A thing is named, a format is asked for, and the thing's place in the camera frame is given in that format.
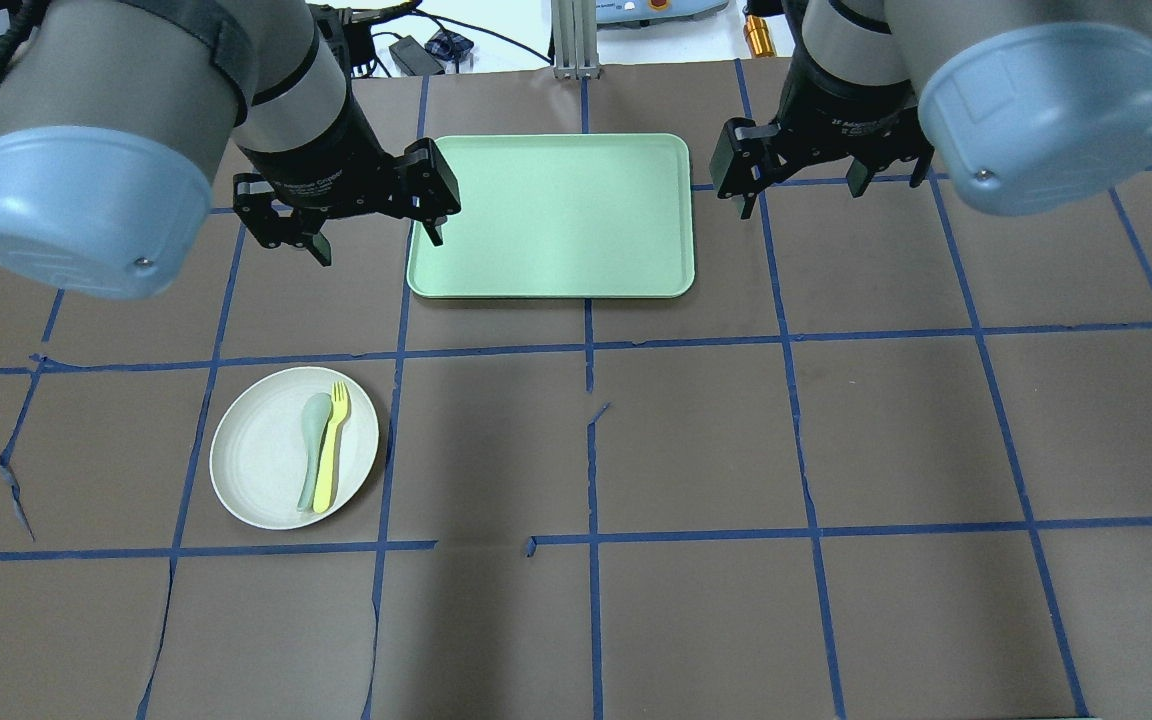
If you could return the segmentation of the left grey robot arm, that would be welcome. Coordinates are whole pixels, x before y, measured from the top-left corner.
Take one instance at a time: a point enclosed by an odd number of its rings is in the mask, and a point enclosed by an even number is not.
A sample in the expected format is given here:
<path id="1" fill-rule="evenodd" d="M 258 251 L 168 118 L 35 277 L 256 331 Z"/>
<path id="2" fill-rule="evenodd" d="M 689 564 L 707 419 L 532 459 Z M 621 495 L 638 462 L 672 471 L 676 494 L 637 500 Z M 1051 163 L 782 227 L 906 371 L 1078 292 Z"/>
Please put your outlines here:
<path id="1" fill-rule="evenodd" d="M 24 1 L 0 36 L 0 266 L 100 300 L 164 291 L 212 209 L 324 266 L 329 220 L 439 228 L 462 209 L 434 141 L 385 151 L 353 94 L 346 20 L 305 1 Z"/>

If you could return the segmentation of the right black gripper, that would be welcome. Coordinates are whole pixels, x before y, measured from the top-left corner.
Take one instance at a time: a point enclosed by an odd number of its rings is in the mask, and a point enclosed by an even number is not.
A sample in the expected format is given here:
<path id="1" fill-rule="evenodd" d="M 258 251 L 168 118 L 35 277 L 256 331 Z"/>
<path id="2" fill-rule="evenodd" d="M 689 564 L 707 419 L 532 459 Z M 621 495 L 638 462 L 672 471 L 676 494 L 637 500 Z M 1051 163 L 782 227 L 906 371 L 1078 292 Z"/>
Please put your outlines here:
<path id="1" fill-rule="evenodd" d="M 791 70 L 773 123 L 728 119 L 710 156 L 710 182 L 719 199 L 737 202 L 741 220 L 753 217 L 758 196 L 776 184 L 778 173 L 788 179 L 850 158 L 846 183 L 859 199 L 897 161 L 914 161 L 910 188 L 920 187 L 931 172 L 934 146 L 923 135 L 908 79 L 867 86 L 823 71 Z"/>

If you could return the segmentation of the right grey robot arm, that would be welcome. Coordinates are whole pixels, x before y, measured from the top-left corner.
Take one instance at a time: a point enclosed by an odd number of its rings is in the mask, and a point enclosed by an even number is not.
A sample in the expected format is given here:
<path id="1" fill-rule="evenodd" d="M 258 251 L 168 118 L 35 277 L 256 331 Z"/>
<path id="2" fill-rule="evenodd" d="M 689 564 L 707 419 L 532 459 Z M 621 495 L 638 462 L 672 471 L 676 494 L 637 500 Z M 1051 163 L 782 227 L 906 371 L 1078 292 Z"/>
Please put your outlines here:
<path id="1" fill-rule="evenodd" d="M 723 123 L 708 172 L 742 218 L 799 170 L 849 160 L 861 196 L 940 161 L 969 209 L 1024 217 L 1152 164 L 1152 1 L 758 1 L 795 50 L 776 113 Z"/>

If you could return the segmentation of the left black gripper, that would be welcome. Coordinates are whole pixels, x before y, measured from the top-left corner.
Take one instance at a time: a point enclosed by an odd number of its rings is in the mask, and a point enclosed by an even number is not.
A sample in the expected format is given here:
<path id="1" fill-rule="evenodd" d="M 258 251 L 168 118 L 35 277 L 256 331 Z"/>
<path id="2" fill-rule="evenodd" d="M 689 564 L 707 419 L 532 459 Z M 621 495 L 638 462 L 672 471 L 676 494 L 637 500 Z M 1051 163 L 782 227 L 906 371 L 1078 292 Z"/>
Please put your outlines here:
<path id="1" fill-rule="evenodd" d="M 462 209 L 460 184 L 433 138 L 396 159 L 376 137 L 353 94 L 321 104 L 278 97 L 251 108 L 251 167 L 232 177 L 232 209 L 264 249 L 293 247 L 332 265 L 323 234 L 329 213 L 399 213 L 420 223 L 433 247 Z M 396 194 L 396 205 L 393 204 Z M 274 209 L 275 200 L 291 214 Z"/>

